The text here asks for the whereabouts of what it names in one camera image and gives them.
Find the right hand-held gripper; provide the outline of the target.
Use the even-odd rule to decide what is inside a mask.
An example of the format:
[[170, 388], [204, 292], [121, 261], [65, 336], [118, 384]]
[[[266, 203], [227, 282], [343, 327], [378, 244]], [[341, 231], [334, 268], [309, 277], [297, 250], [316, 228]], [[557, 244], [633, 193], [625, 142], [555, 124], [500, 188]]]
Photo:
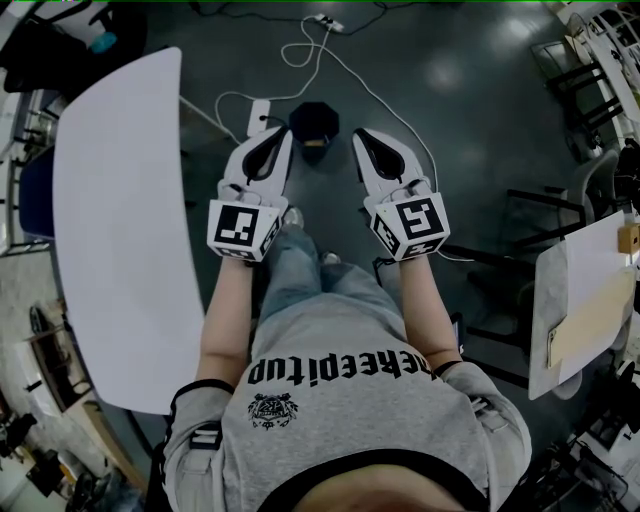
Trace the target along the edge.
[[369, 229], [396, 261], [437, 252], [450, 235], [442, 196], [428, 185], [415, 153], [388, 134], [358, 128], [352, 135]]

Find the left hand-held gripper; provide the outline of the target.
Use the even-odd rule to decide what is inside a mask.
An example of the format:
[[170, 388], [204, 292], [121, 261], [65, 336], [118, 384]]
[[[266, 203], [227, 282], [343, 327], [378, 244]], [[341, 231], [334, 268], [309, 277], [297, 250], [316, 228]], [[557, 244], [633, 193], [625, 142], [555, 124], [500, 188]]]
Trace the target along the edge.
[[264, 260], [289, 206], [284, 188], [292, 152], [293, 135], [284, 126], [258, 133], [232, 151], [218, 198], [209, 203], [207, 245], [217, 255]]

